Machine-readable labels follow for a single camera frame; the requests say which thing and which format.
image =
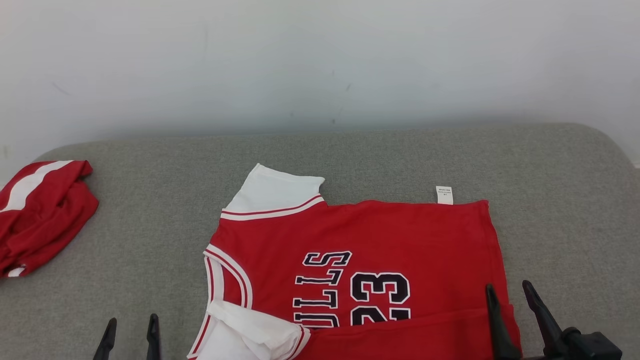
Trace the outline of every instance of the red basketball jersey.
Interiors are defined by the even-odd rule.
[[[505,305],[508,294],[486,200],[329,206],[318,192],[323,181],[259,164],[252,170],[223,209],[204,252],[210,302],[225,300],[327,334],[311,337],[311,343],[343,334],[361,339],[367,348],[368,341],[382,337],[366,340],[367,332],[359,329],[326,330],[398,320],[403,323],[372,329],[410,329],[414,319],[447,337],[460,330],[466,320],[457,317],[465,313],[476,319],[468,329],[486,328],[488,334],[484,287],[492,283]],[[442,320],[447,314],[453,317]],[[206,339],[209,317],[189,358]],[[434,325],[428,319],[440,320]],[[517,339],[513,317],[507,315],[506,321]],[[307,350],[331,347],[335,344]],[[486,348],[490,352],[490,343]],[[320,358],[317,351],[302,354]]]
[[[25,166],[0,189],[0,277],[26,276],[76,237],[98,208],[88,161]]]

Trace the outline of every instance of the gray upholstered surface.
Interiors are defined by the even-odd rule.
[[[562,327],[602,331],[640,359],[640,182],[588,127],[162,138],[40,159],[89,160],[100,207],[47,266],[0,281],[0,359],[90,359],[112,316],[112,359],[143,359],[151,312],[165,359],[183,359],[204,313],[202,251],[256,162],[325,177],[330,204],[433,202],[435,185],[456,202],[489,199],[525,354],[541,352],[528,279]]]

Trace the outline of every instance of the white care label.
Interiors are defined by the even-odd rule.
[[[453,192],[450,186],[436,186],[438,204],[453,205]]]

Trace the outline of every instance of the chicago bulls jersey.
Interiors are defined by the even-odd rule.
[[[229,302],[322,334],[309,344],[342,334],[366,348],[381,338],[367,340],[376,332],[364,329],[404,329],[396,333],[407,337],[420,327],[446,337],[467,322],[488,334],[486,316],[479,316],[486,314],[485,285],[493,284],[503,304],[508,295],[486,200],[329,206],[319,194],[323,181],[256,165],[204,252],[209,303]],[[471,313],[473,321],[461,315]],[[517,338],[513,316],[506,321]],[[198,357],[219,322],[207,312],[188,358]],[[315,358],[312,347],[304,358]]]

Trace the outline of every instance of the red and white trim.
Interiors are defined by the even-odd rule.
[[[246,221],[246,220],[255,220],[259,218],[284,217],[287,215],[305,211],[306,209],[311,208],[313,205],[319,204],[321,202],[324,202],[324,199],[322,198],[322,195],[317,194],[313,196],[311,199],[305,201],[303,204],[300,204],[293,208],[287,208],[287,209],[255,211],[253,213],[236,213],[233,211],[229,211],[228,209],[222,209],[222,214],[220,215],[220,218],[224,218],[227,220],[235,220],[235,221]]]
[[[302,330],[302,335],[300,336],[300,339],[298,340],[298,343],[296,344],[296,347],[293,350],[293,353],[289,357],[287,357],[285,360],[294,359],[296,356],[300,354],[302,349],[304,349],[305,346],[307,346],[307,343],[309,342],[309,338],[311,337],[311,332],[309,331],[309,329],[302,326],[300,326],[300,329]]]
[[[238,281],[238,285],[240,286],[240,306],[251,309],[251,307],[253,306],[253,288],[251,286],[251,280],[249,280],[249,276],[246,274],[244,269],[242,269],[242,267],[238,263],[236,263],[236,261],[233,260],[231,256],[229,256],[226,252],[215,247],[214,245],[209,244],[206,250],[204,250],[204,254],[218,262],[220,265],[224,266],[224,268],[227,269],[229,273],[231,273],[231,275],[236,278],[236,280]],[[219,275],[216,275],[216,273],[214,272],[213,275],[214,284],[218,283],[219,281],[224,281],[224,279],[219,280],[215,278],[216,276],[222,278],[222,272],[220,272]]]
[[[222,275],[222,266],[219,262],[205,256],[204,265],[207,270],[207,293],[209,294],[209,301],[207,301],[207,305],[209,305],[213,300],[223,300],[225,294],[225,278]],[[211,322],[213,321],[215,320],[213,320],[209,314],[207,314],[204,320],[202,320],[202,325],[200,326],[200,331],[198,331],[196,341],[193,343],[193,346],[189,351],[189,355],[187,355],[189,360],[195,360],[198,358],[198,351],[200,350],[204,339],[209,336]]]

